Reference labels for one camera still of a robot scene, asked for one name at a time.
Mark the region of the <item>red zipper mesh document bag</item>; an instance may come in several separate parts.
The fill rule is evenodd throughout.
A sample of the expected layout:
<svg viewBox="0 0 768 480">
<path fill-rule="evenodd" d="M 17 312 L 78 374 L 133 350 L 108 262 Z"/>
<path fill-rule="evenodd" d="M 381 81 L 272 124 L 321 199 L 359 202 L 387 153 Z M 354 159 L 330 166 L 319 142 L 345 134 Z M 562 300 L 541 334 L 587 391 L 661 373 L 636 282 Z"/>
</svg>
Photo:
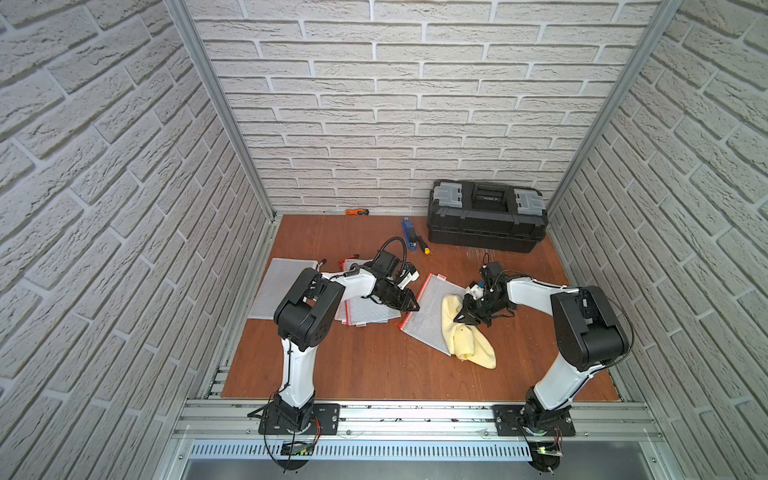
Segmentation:
<svg viewBox="0 0 768 480">
<path fill-rule="evenodd" d="M 418 296 L 420 309 L 406 315 L 400 330 L 423 344 L 449 355 L 442 333 L 442 301 L 445 296 L 462 297 L 465 288 L 449 282 L 444 277 L 429 274 Z"/>
</svg>

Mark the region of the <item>yellow cleaning cloth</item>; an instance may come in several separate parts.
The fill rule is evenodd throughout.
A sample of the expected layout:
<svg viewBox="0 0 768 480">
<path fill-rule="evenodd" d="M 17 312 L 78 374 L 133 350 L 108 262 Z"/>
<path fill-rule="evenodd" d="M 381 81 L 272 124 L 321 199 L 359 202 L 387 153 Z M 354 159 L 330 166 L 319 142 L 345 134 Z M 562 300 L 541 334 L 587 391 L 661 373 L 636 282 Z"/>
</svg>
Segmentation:
<svg viewBox="0 0 768 480">
<path fill-rule="evenodd" d="M 441 330 L 449 354 L 486 369 L 495 369 L 497 359 L 490 342 L 476 326 L 455 322 L 463 307 L 457 295 L 446 295 L 441 304 Z"/>
</svg>

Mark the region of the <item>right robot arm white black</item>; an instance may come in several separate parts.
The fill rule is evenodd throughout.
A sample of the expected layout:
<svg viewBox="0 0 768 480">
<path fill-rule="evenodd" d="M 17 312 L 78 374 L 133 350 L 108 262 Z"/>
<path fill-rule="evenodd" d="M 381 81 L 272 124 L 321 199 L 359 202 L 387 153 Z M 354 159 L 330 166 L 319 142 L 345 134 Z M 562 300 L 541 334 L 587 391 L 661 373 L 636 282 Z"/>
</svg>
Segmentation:
<svg viewBox="0 0 768 480">
<path fill-rule="evenodd" d="M 551 316 L 554 325 L 558 355 L 528 390 L 516 420 L 520 432 L 544 436 L 560 430 L 576 394 L 629 352 L 630 339 L 601 288 L 558 286 L 528 276 L 502 274 L 471 285 L 448 310 L 448 319 L 467 327 L 488 325 L 497 312 L 519 306 Z"/>
</svg>

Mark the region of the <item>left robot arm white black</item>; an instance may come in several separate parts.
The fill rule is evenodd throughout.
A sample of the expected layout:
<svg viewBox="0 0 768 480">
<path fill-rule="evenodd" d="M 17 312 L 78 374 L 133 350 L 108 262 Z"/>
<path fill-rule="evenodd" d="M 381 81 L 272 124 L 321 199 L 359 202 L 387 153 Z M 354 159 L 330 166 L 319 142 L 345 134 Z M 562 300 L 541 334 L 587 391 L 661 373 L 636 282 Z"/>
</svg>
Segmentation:
<svg viewBox="0 0 768 480">
<path fill-rule="evenodd" d="M 283 348 L 281 386 L 271 401 L 278 425 L 291 433 L 302 432 L 310 425 L 317 347 L 328 336 L 340 304 L 364 299 L 399 312 L 415 312 L 419 305 L 408 285 L 418 277 L 418 271 L 409 263 L 393 277 L 371 262 L 343 273 L 306 268 L 299 274 L 274 314 Z"/>
</svg>

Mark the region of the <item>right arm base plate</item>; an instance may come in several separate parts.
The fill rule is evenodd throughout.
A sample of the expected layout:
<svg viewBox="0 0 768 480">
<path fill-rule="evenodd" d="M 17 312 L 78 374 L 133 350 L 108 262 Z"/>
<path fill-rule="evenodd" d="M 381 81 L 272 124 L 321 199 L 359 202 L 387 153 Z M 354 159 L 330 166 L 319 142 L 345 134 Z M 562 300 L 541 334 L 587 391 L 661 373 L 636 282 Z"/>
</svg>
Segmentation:
<svg viewBox="0 0 768 480">
<path fill-rule="evenodd" d="M 529 404 L 495 404 L 491 410 L 500 437 L 576 435 L 569 407 L 539 411 Z"/>
</svg>

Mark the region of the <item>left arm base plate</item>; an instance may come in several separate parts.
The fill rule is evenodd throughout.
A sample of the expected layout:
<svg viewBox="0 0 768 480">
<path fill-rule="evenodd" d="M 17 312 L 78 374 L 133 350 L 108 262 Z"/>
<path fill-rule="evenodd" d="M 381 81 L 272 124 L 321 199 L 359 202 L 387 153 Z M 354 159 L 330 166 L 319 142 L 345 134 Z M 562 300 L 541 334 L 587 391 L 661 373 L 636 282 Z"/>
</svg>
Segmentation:
<svg viewBox="0 0 768 480">
<path fill-rule="evenodd" d="M 314 403 L 297 409 L 280 406 L 272 401 L 259 412 L 260 435 L 316 435 L 337 434 L 341 406 L 338 403 Z"/>
</svg>

